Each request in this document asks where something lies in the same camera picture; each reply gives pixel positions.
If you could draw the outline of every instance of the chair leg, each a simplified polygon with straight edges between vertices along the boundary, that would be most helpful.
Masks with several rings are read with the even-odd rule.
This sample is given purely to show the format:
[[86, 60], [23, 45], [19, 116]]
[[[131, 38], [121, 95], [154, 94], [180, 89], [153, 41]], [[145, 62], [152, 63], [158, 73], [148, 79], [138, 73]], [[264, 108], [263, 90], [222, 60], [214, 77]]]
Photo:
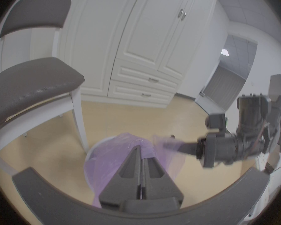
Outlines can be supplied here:
[[70, 96], [72, 98], [73, 107], [72, 110], [75, 125], [79, 134], [80, 142], [83, 146], [84, 151], [87, 153], [89, 150], [88, 141], [86, 138], [83, 117], [82, 117], [82, 109], [81, 109], [81, 97], [80, 97], [80, 87], [76, 90], [70, 92]]

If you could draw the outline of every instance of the cabinet handle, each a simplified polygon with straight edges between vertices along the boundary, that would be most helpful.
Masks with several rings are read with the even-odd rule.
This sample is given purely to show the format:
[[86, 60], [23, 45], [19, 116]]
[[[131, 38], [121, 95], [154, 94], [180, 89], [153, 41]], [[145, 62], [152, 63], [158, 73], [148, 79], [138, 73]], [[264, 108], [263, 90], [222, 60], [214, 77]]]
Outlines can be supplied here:
[[154, 79], [154, 78], [150, 78], [150, 77], [149, 77], [148, 81], [151, 82], [151, 83], [157, 83], [157, 82], [159, 82], [159, 80]]
[[150, 97], [150, 96], [152, 96], [151, 94], [144, 94], [144, 93], [142, 93], [142, 96], [143, 97]]
[[183, 9], [181, 9], [181, 10], [179, 11], [179, 13], [178, 13], [178, 18], [181, 17], [182, 13], [183, 13]]
[[186, 16], [186, 12], [183, 14], [183, 16], [182, 16], [182, 18], [181, 18], [181, 21], [184, 20], [185, 16]]

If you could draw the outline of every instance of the tan floor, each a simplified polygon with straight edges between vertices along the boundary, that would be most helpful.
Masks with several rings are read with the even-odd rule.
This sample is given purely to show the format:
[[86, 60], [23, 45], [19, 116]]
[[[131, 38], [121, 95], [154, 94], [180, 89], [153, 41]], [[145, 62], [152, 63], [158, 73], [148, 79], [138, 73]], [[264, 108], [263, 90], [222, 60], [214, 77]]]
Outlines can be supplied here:
[[[152, 140], [152, 136], [170, 136], [196, 141], [207, 132], [207, 114], [193, 101], [174, 97], [166, 109], [108, 103], [82, 102], [82, 111], [90, 146], [99, 140], [123, 132]], [[6, 146], [0, 156], [18, 171], [34, 167], [47, 181], [68, 195], [88, 204], [93, 193], [83, 172], [86, 154], [79, 143], [71, 112], [54, 118], [20, 136]], [[184, 194], [183, 207], [196, 204], [222, 191], [241, 174], [242, 163], [203, 169], [187, 156], [175, 182]], [[41, 224], [26, 207], [12, 183], [0, 169], [0, 185], [18, 211], [31, 223]]]

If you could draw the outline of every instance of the black curved bar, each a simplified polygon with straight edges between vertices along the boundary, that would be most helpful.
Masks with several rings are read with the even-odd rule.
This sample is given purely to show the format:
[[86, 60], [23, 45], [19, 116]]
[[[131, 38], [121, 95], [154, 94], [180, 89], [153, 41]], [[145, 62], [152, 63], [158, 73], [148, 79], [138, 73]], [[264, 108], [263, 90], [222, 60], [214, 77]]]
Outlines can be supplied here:
[[71, 0], [19, 0], [6, 18], [0, 37], [34, 27], [62, 28]]
[[238, 224], [249, 213], [269, 178], [269, 175], [250, 168], [235, 183], [206, 201], [173, 212], [149, 215], [115, 212], [77, 201], [57, 190], [31, 167], [14, 175], [12, 180], [27, 206], [45, 225], [232, 225]]

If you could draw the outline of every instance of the plastic bag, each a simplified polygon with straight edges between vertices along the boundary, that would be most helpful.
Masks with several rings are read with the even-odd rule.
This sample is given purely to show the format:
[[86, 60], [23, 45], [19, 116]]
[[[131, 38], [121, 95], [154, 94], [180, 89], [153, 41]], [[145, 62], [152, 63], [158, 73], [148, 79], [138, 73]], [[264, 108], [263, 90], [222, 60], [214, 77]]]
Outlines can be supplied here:
[[141, 158], [157, 158], [172, 179], [175, 179], [182, 168], [185, 155], [163, 148], [170, 143], [176, 150], [183, 143], [174, 138], [153, 137], [154, 145], [141, 137], [122, 133], [119, 136], [101, 143], [90, 158], [84, 163], [84, 173], [90, 188], [95, 194], [93, 206], [101, 208], [99, 194], [109, 183], [113, 175], [128, 156], [131, 149], [141, 146]]

